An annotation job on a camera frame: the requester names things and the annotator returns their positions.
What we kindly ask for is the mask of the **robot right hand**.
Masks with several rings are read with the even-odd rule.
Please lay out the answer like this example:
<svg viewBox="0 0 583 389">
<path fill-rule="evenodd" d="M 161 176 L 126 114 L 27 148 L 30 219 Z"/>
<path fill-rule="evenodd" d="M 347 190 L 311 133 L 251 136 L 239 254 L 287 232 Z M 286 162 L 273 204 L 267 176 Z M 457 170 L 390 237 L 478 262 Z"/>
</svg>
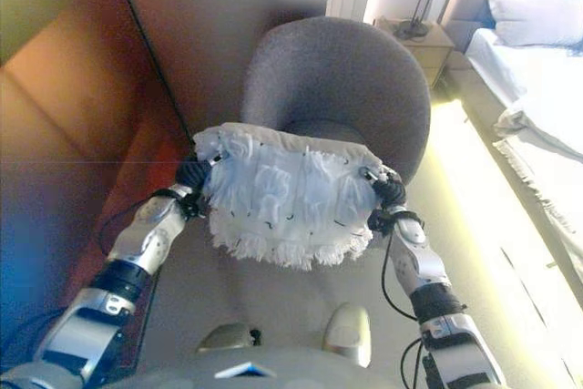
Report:
<svg viewBox="0 0 583 389">
<path fill-rule="evenodd" d="M 393 169 L 383 166 L 378 173 L 375 173 L 367 167 L 361 167 L 359 174 L 373 188 L 382 209 L 388 210 L 393 206 L 406 203 L 405 186 L 400 175 Z"/>
</svg>

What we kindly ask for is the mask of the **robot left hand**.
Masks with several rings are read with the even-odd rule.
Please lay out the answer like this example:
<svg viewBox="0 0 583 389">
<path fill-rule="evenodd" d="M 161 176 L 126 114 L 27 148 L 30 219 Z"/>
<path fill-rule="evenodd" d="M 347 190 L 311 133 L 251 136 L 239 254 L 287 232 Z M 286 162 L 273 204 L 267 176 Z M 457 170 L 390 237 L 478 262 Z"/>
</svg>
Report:
<svg viewBox="0 0 583 389">
<path fill-rule="evenodd" d="M 177 167 L 175 180 L 177 184 L 195 190 L 201 190 L 210 177 L 212 168 L 222 161 L 221 155 L 210 159 L 199 159 L 196 154 L 183 159 Z"/>
</svg>

